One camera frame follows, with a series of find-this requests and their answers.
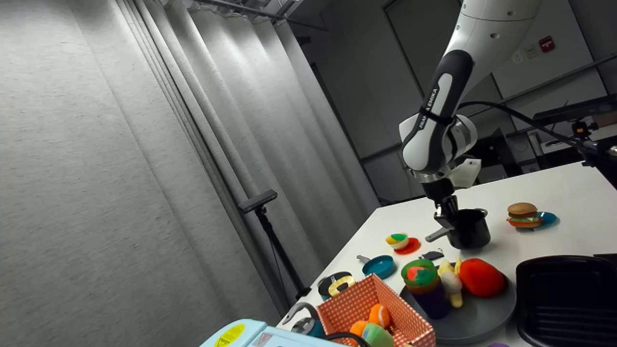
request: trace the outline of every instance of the orange basket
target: orange basket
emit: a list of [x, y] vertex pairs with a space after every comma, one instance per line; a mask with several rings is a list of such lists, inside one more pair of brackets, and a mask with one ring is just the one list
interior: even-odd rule
[[[351, 285], [316, 310], [326, 334], [349, 332], [357, 320], [366, 320], [372, 305], [384, 305], [392, 314], [393, 345], [395, 347], [434, 347], [436, 332], [413, 310], [397, 293], [393, 293], [380, 278], [368, 276]], [[347, 345], [357, 345], [353, 339], [341, 339]]]

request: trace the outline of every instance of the white table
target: white table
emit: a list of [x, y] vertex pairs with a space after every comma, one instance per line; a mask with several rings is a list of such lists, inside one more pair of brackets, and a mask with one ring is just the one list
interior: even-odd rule
[[[457, 191], [457, 197], [459, 208], [488, 210], [486, 222], [492, 241], [488, 247], [484, 247], [484, 251], [472, 256], [492, 262], [511, 280], [515, 280], [517, 264], [526, 258], [617, 251], [617, 193], [594, 168], [569, 164], [521, 177], [476, 185]], [[519, 233], [505, 222], [507, 206], [517, 201], [528, 201], [540, 210], [555, 212], [561, 222], [544, 231]], [[451, 260], [459, 256], [471, 256], [453, 249], [447, 243], [447, 237], [442, 237], [436, 243], [424, 243], [428, 233], [440, 229], [440, 226], [432, 220], [432, 214], [434, 204], [428, 199], [378, 208], [318, 278], [347, 270], [355, 280], [363, 280], [363, 266], [355, 256], [393, 255], [386, 245], [386, 237], [390, 233], [409, 233], [422, 241], [420, 251], [407, 256], [395, 256], [399, 266], [434, 249], [442, 249], [446, 258]], [[399, 276], [388, 278], [386, 283], [395, 291], [403, 287], [403, 280]], [[312, 291], [303, 301], [316, 307], [322, 303], [316, 281], [311, 285], [311, 289]], [[299, 318], [303, 316], [295, 316], [295, 320], [285, 324], [285, 328], [291, 328]], [[482, 345], [496, 341], [511, 347], [526, 345], [513, 328], [503, 328], [499, 335]]]

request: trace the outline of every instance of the yellow label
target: yellow label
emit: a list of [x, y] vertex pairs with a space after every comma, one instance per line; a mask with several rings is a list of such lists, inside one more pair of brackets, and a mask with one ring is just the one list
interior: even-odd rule
[[230, 330], [226, 330], [226, 332], [218, 337], [216, 347], [228, 347], [228, 345], [231, 345], [235, 339], [239, 339], [239, 337], [243, 335], [245, 328], [247, 328], [245, 324], [235, 324], [235, 326], [231, 326]]

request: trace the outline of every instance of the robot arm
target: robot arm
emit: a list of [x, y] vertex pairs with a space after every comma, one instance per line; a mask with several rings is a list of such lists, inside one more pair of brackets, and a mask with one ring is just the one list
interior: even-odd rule
[[455, 114], [461, 98], [515, 52], [538, 8], [540, 0], [465, 0], [420, 112], [399, 125], [403, 160], [438, 204], [453, 193], [451, 162], [478, 137], [472, 121]]

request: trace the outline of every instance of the box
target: box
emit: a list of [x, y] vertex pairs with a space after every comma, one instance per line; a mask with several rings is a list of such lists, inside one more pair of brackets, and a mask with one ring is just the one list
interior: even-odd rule
[[334, 334], [349, 332], [351, 324], [366, 320], [370, 307], [378, 303], [392, 314], [395, 347], [436, 345], [436, 332], [432, 326], [376, 276], [368, 276], [351, 285], [347, 291], [322, 303], [316, 310], [326, 334]]

